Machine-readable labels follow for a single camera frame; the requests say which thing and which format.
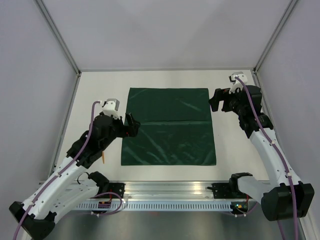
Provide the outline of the dark green cloth napkin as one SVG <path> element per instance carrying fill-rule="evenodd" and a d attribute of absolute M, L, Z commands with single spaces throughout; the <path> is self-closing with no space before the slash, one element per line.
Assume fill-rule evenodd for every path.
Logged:
<path fill-rule="evenodd" d="M 122 166 L 215 166 L 207 88 L 130 88 L 126 112 L 140 122 L 123 139 Z"/>

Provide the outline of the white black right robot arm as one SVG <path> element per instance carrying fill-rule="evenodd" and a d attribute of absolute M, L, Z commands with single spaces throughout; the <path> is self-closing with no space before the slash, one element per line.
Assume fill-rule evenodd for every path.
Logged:
<path fill-rule="evenodd" d="M 222 102 L 223 112 L 237 114 L 240 128 L 256 148 L 266 169 L 269 184 L 266 185 L 249 173 L 231 175 L 228 192 L 239 198 L 248 195 L 261 205 L 269 221 L 304 218 L 310 208 L 315 190 L 310 183 L 303 183 L 285 158 L 270 118 L 262 112 L 261 89 L 248 85 L 244 89 L 230 92 L 229 88 L 217 88 L 208 101 L 213 112 Z"/>

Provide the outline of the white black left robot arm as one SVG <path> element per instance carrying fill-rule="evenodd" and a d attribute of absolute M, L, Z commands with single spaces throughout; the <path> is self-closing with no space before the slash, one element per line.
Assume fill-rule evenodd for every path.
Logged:
<path fill-rule="evenodd" d="M 24 229 L 33 240 L 43 240 L 78 204 L 94 196 L 108 195 L 109 180 L 98 171 L 90 173 L 79 187 L 71 191 L 66 189 L 102 157 L 115 139 L 137 136 L 140 122 L 131 113 L 127 113 L 125 119 L 126 124 L 111 113 L 91 115 L 89 129 L 72 144 L 52 175 L 29 198 L 14 201 L 9 206 L 18 229 Z"/>

